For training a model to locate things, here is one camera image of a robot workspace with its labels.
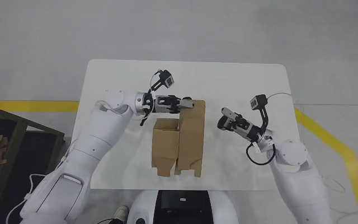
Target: brown cardboard box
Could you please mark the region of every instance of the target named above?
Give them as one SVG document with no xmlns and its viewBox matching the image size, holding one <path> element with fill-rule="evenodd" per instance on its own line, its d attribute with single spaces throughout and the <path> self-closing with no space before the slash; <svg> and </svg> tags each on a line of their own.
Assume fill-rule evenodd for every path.
<svg viewBox="0 0 358 224">
<path fill-rule="evenodd" d="M 204 148 L 205 101 L 193 102 L 194 108 L 180 111 L 179 153 L 175 174 L 179 175 L 182 170 L 194 170 L 194 176 L 199 178 Z"/>
<path fill-rule="evenodd" d="M 157 119 L 153 129 L 152 167 L 159 176 L 170 176 L 176 163 L 175 174 L 181 170 L 195 170 L 201 176 L 204 146 L 205 101 L 193 100 L 192 109 L 181 109 L 178 119 Z"/>
<path fill-rule="evenodd" d="M 170 170 L 178 159 L 178 119 L 158 118 L 153 129 L 152 167 L 158 176 L 170 176 Z"/>
</svg>

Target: white tabletop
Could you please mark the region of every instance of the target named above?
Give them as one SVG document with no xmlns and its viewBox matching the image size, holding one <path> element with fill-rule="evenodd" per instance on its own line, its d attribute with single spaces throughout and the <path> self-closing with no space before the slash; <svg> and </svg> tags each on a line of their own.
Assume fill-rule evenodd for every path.
<svg viewBox="0 0 358 224">
<path fill-rule="evenodd" d="M 156 94 L 190 96 L 206 101 L 204 154 L 201 178 L 194 171 L 183 171 L 170 178 L 157 176 L 151 168 L 152 131 L 157 117 L 178 115 L 153 114 L 143 127 L 131 121 L 113 149 L 93 174 L 94 189 L 187 189 L 187 190 L 270 190 L 276 189 L 269 166 L 250 163 L 245 149 L 249 142 L 239 135 L 216 127 L 221 108 L 226 106 L 261 125 L 258 111 L 249 101 L 258 94 L 291 93 L 286 69 L 279 64 L 240 64 L 213 62 L 163 62 L 139 60 L 92 60 L 87 67 L 74 127 L 77 138 L 99 96 L 105 90 L 146 92 L 152 74 L 167 69 L 174 85 L 160 88 Z M 275 142 L 299 139 L 293 102 L 290 96 L 276 95 L 266 106 Z M 263 154 L 251 151 L 253 159 L 264 162 Z"/>
</svg>

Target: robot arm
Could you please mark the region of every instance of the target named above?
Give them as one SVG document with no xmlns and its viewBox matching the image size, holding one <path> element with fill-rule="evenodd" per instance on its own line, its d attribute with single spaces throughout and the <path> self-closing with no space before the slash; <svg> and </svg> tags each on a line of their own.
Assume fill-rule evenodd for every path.
<svg viewBox="0 0 358 224">
<path fill-rule="evenodd" d="M 89 123 L 62 164 L 26 196 L 27 202 L 20 212 L 22 224 L 75 222 L 86 203 L 94 170 L 118 142 L 134 114 L 145 115 L 146 119 L 152 112 L 179 113 L 181 108 L 194 106 L 189 104 L 191 101 L 173 95 L 153 99 L 151 91 L 161 85 L 169 88 L 174 83 L 168 71 L 158 73 L 159 81 L 147 93 L 106 91 L 105 100 L 92 110 Z"/>
<path fill-rule="evenodd" d="M 326 187 L 308 150 L 301 142 L 292 140 L 279 143 L 276 148 L 272 131 L 266 129 L 269 122 L 266 104 L 265 95 L 258 95 L 251 100 L 252 109 L 261 112 L 262 127 L 259 128 L 241 115 L 222 108 L 223 116 L 218 122 L 218 128 L 236 132 L 250 141 L 246 154 L 253 163 L 270 164 L 280 195 L 298 224 L 333 223 Z M 248 150 L 253 144 L 257 144 L 260 151 L 266 153 L 267 162 L 259 164 L 250 158 Z M 288 170 L 288 166 L 295 167 L 297 171 Z"/>
</svg>

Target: yellow tape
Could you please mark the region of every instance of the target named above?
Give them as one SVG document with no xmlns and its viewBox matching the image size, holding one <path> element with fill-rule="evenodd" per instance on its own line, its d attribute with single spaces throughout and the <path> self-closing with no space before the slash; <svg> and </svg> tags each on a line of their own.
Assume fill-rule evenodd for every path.
<svg viewBox="0 0 358 224">
<path fill-rule="evenodd" d="M 299 109 L 295 108 L 295 112 L 298 123 L 310 130 L 321 139 L 322 142 L 330 146 L 330 148 L 333 148 L 333 150 L 343 157 L 355 193 L 356 202 L 358 203 L 358 160 L 354 150 L 338 140 L 335 136 L 331 135 L 328 131 L 324 130 L 324 128 L 317 124 L 317 122 L 302 113 Z"/>
<path fill-rule="evenodd" d="M 0 101 L 7 112 L 77 112 L 78 101 Z"/>
<path fill-rule="evenodd" d="M 0 101 L 0 110 L 9 112 L 77 112 L 78 105 L 79 102 L 77 101 Z M 354 150 L 324 130 L 299 109 L 295 108 L 295 112 L 298 123 L 310 130 L 343 157 L 358 203 L 358 160 Z"/>
</svg>

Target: concrete floor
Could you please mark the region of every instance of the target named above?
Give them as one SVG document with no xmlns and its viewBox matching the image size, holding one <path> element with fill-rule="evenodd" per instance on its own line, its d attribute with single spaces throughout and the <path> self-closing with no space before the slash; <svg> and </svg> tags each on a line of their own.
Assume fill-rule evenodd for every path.
<svg viewBox="0 0 358 224">
<path fill-rule="evenodd" d="M 2 0 L 0 100 L 79 100 L 91 59 L 277 63 L 296 106 L 358 155 L 356 21 L 356 0 Z M 76 118 L 19 114 L 67 136 Z M 329 190 L 332 208 L 358 211 L 342 158 L 301 126 L 300 134 L 319 171 L 346 188 Z M 93 190 L 78 223 L 107 218 L 136 194 Z M 278 192 L 229 194 L 241 223 L 294 223 Z"/>
</svg>

